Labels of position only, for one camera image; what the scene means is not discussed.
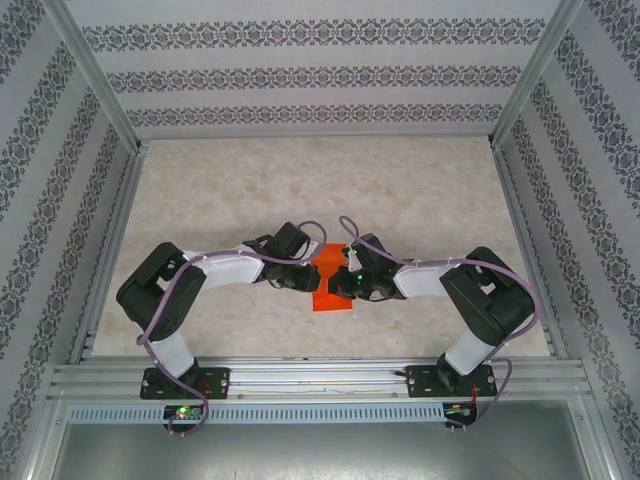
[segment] orange block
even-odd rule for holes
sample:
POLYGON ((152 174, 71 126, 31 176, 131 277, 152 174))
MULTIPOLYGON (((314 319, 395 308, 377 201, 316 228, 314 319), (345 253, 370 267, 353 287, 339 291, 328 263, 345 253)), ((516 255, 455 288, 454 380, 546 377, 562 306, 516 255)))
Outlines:
POLYGON ((313 292, 313 311, 326 312, 331 310, 351 310, 351 300, 330 294, 327 289, 329 278, 338 271, 338 267, 345 265, 342 249, 344 243, 327 243, 324 250, 311 263, 318 267, 320 286, 313 292))

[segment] beige floor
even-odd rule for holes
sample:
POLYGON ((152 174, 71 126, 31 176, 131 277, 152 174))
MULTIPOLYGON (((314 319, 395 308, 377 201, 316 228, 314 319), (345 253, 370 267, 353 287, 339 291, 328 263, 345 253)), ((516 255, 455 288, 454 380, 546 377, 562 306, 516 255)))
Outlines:
MULTIPOLYGON (((340 214, 400 256, 437 259, 486 245, 524 274, 484 138, 154 141, 94 355, 144 354, 115 292, 158 243, 211 251, 305 219, 323 223, 330 241, 346 242, 340 214)), ((314 313, 310 295, 260 284, 202 293, 183 334, 196 355, 436 356, 463 328, 448 298, 314 313)), ((505 352, 548 355, 539 327, 505 352)))

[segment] damask pattern wall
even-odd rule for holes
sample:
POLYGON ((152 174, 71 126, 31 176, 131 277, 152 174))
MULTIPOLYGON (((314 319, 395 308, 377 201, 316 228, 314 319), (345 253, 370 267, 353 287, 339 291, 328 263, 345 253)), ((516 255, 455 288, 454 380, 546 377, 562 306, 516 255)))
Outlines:
POLYGON ((1 0, 0 17, 0 479, 9 479, 48 367, 68 360, 129 153, 42 5, 1 0))
POLYGON ((489 134, 558 0, 70 0, 141 138, 489 134))
POLYGON ((625 478, 640 478, 639 8, 584 2, 502 145, 625 478))

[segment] purple cable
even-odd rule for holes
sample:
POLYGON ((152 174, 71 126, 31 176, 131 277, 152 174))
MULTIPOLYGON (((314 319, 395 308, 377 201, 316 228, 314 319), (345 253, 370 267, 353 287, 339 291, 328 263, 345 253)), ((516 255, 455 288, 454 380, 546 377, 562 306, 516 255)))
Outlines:
MULTIPOLYGON (((506 342, 508 342, 509 340, 512 340, 514 338, 517 338, 517 337, 519 337, 521 335, 524 335, 529 330, 531 330, 534 327, 534 325, 536 324, 536 322, 538 321, 538 319, 539 319, 540 311, 542 310, 542 306, 540 305, 540 299, 539 299, 538 295, 533 290, 533 288, 531 288, 531 285, 529 285, 522 277, 520 277, 516 273, 512 272, 511 270, 507 270, 506 268, 502 268, 502 267, 500 267, 498 265, 494 265, 492 263, 482 262, 480 260, 471 260, 471 259, 468 259, 468 258, 451 258, 451 259, 448 259, 448 260, 430 260, 430 261, 423 261, 423 262, 410 262, 410 261, 404 260, 402 258, 396 257, 395 255, 392 255, 389 252, 385 252, 384 250, 381 250, 381 249, 371 245, 367 241, 362 240, 362 238, 360 238, 360 232, 358 230, 358 226, 356 225, 356 223, 353 220, 351 220, 346 215, 341 215, 338 218, 338 221, 340 222, 340 225, 342 225, 342 228, 344 228, 347 231, 347 233, 353 237, 354 241, 356 241, 357 243, 359 243, 361 245, 364 245, 369 250, 372 250, 372 251, 376 252, 377 254, 382 255, 383 257, 388 258, 389 260, 392 260, 392 261, 394 261, 396 263, 399 263, 401 265, 414 265, 416 267, 442 267, 444 265, 450 265, 452 263, 464 263, 464 264, 467 264, 467 265, 474 265, 474 266, 477 266, 477 267, 483 267, 483 268, 487 268, 487 269, 490 269, 490 270, 494 270, 494 271, 496 271, 498 273, 502 273, 503 275, 505 275, 505 276, 515 280, 516 282, 518 282, 520 284, 520 286, 522 286, 522 288, 524 288, 524 290, 529 294, 529 296, 531 297, 531 300, 533 301, 533 317, 531 318, 529 323, 527 325, 525 325, 523 328, 521 328, 517 332, 514 332, 511 335, 507 336, 507 338, 505 338, 504 341, 500 345, 498 345, 496 348, 494 348, 489 353, 489 355, 487 355, 486 360, 491 360, 493 358, 493 356, 498 352, 498 350, 500 350, 503 347, 503 345, 506 342), (347 224, 346 224, 347 222, 351 224, 351 227, 353 228, 353 230, 347 226, 347 224)), ((508 358, 501 357, 501 358, 496 358, 493 361, 495 361, 495 362, 507 362, 508 367, 509 367, 508 370, 507 370, 507 375, 506 375, 504 381, 502 382, 502 385, 500 386, 500 389, 496 393, 495 397, 493 397, 493 400, 491 401, 489 406, 486 408, 486 410, 484 411, 482 416, 480 418, 478 418, 474 422, 473 425, 477 424, 478 421, 481 418, 486 417, 487 414, 489 412, 491 412, 491 410, 493 410, 493 408, 495 407, 495 404, 498 402, 498 399, 504 393, 504 390, 507 387, 507 383, 509 383, 509 379, 511 378, 511 372, 513 371, 513 363, 511 362, 511 360, 509 360, 508 358)))
MULTIPOLYGON (((153 350, 151 349, 151 345, 149 344, 149 336, 151 335, 153 330, 156 328, 156 325, 158 324, 158 321, 160 320, 160 317, 162 316, 162 312, 164 311, 164 309, 165 309, 165 307, 167 305, 167 302, 169 301, 169 297, 171 296, 171 293, 173 292, 173 290, 175 289, 176 284, 178 283, 178 280, 180 279, 180 277, 182 276, 184 271, 187 268, 189 268, 191 265, 193 265, 194 263, 197 263, 200 260, 204 260, 204 259, 207 259, 207 258, 219 257, 219 256, 223 256, 223 255, 237 255, 237 256, 241 256, 241 257, 257 258, 257 259, 260 259, 260 260, 266 260, 268 262, 279 263, 279 264, 282 264, 282 265, 300 265, 302 263, 308 263, 311 260, 313 260, 314 258, 316 258, 318 255, 320 255, 320 253, 324 249, 325 245, 327 244, 327 231, 325 230, 325 228, 320 223, 316 222, 315 220, 307 220, 305 222, 302 222, 300 225, 298 225, 298 228, 302 228, 302 227, 304 227, 306 225, 314 225, 314 226, 318 227, 318 229, 320 229, 320 232, 322 233, 322 241, 316 247, 315 252, 312 253, 310 256, 308 256, 306 258, 300 258, 298 260, 282 260, 282 259, 279 259, 279 258, 269 257, 268 255, 261 255, 261 254, 255 253, 255 252, 244 252, 244 251, 238 251, 238 250, 219 250, 219 251, 216 251, 216 252, 204 253, 202 255, 198 255, 198 256, 188 260, 186 263, 184 263, 178 269, 176 274, 171 279, 171 282, 167 286, 167 289, 165 290, 164 294, 162 295, 162 298, 160 299, 160 303, 158 304, 158 307, 156 308, 156 311, 153 314, 153 317, 151 318, 151 322, 149 322, 149 325, 147 326, 147 328, 144 331, 144 333, 137 338, 136 344, 144 346, 144 348, 147 350, 147 353, 151 357, 151 360, 153 360, 154 365, 156 367, 158 367, 158 369, 169 380, 171 380, 173 383, 178 385, 180 388, 183 388, 187 392, 195 395, 196 397, 198 397, 203 402, 203 405, 204 405, 203 410, 204 411, 202 412, 202 417, 200 418, 200 421, 196 425, 194 425, 192 428, 187 430, 186 432, 181 432, 181 434, 180 434, 181 437, 184 437, 186 435, 190 435, 192 433, 195 433, 196 431, 198 431, 202 427, 202 425, 204 425, 204 423, 207 421, 207 418, 209 417, 209 401, 207 400, 207 397, 205 395, 203 395, 202 393, 200 393, 198 390, 196 390, 195 388, 191 388, 189 385, 181 382, 174 375, 172 375, 171 372, 169 372, 169 370, 167 370, 167 368, 162 364, 160 359, 153 352, 153 350)), ((175 431, 172 429, 172 425, 173 425, 173 422, 175 420, 176 420, 176 417, 172 417, 171 420, 169 420, 169 425, 167 426, 167 429, 169 430, 169 434, 170 435, 173 435, 175 433, 175 431)))

